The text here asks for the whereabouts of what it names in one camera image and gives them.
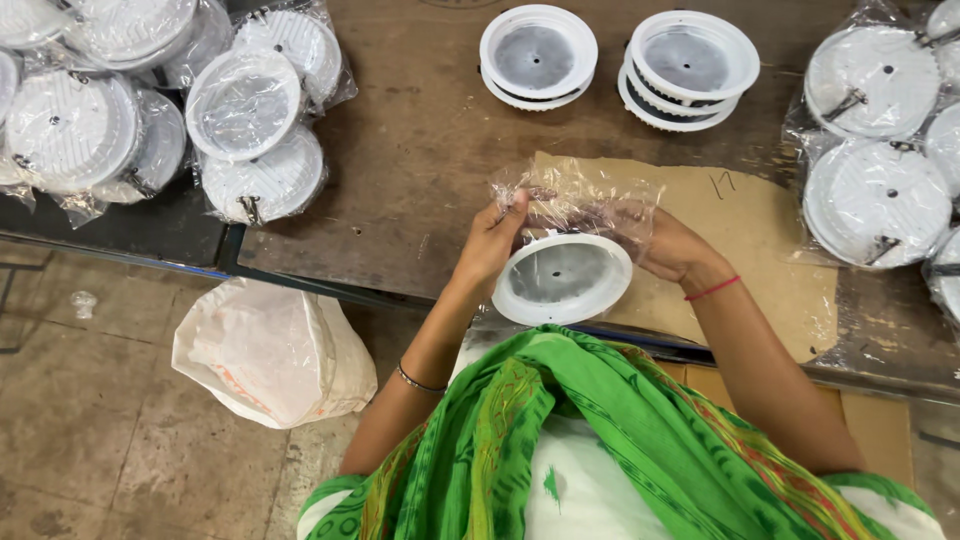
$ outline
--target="wooden table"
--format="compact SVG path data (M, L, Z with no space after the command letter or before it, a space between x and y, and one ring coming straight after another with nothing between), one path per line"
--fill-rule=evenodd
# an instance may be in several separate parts
M484 28L511 0L330 0L359 95L317 133L331 182L304 214L248 232L239 262L260 270L436 298L491 174L538 150L654 165L720 166L781 185L793 152L780 126L814 49L852 0L560 0L600 48L589 90L549 112L499 102L477 73ZM625 41L656 12L686 8L729 20L762 60L733 115L700 133L646 126L615 90ZM813 361L830 371L960 395L960 354L917 267L843 270L841 342Z

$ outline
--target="green printed scarf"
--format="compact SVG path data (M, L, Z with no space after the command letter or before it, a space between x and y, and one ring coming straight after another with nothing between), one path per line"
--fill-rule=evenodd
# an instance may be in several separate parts
M304 511L353 491L308 538L522 538L530 462L551 412L590 423L675 538L894 538L642 350L553 325L466 368L372 476L319 487ZM876 481L929 513L906 488Z

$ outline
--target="red thread bracelet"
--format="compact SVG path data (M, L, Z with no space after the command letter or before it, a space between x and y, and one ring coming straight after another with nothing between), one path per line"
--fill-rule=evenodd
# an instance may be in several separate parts
M707 295L708 295L709 293L711 293L711 292L716 292L716 291L724 288L724 287L727 286L727 285L732 285L732 284L734 284L734 283L736 283L736 282L739 282L739 281L740 281L740 277L739 277L739 276L730 278L730 279L726 280L725 282L720 283L719 285L715 285L715 286L713 286L713 287L705 290L704 292L698 292L697 294L691 294L690 296L684 296L684 300L690 302L690 301L696 300L696 299L698 299L698 298L703 298L703 297L707 296Z

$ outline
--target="concrete floor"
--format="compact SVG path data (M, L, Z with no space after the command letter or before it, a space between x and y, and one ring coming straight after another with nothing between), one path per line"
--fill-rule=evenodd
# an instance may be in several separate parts
M18 272L0 317L0 540L291 539L360 414L294 430L244 420L170 367L173 332L217 282L0 243ZM0 271L0 283L6 278ZM70 296L99 304L76 318ZM423 315L343 304L390 376ZM914 427L960 440L960 409L913 406ZM918 491L960 539L960 451L915 439Z

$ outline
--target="silver bangle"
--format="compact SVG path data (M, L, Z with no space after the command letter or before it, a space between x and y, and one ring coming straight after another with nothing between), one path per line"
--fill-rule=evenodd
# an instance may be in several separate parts
M397 363L397 365L396 365L396 372L399 373L400 376L401 376L404 380L407 381L407 384L413 386L414 388L419 388L420 390L423 390L424 392L430 392L431 394L443 394L443 393L446 391L446 386L444 386L443 388L441 388L441 389L439 389L439 390L438 390L438 389L435 389L435 388L427 388L426 386L424 386L424 385L416 382L415 380L410 379L410 376L408 376L408 375L406 374L406 372L403 371L403 368L400 367L400 364L399 364L399 363Z

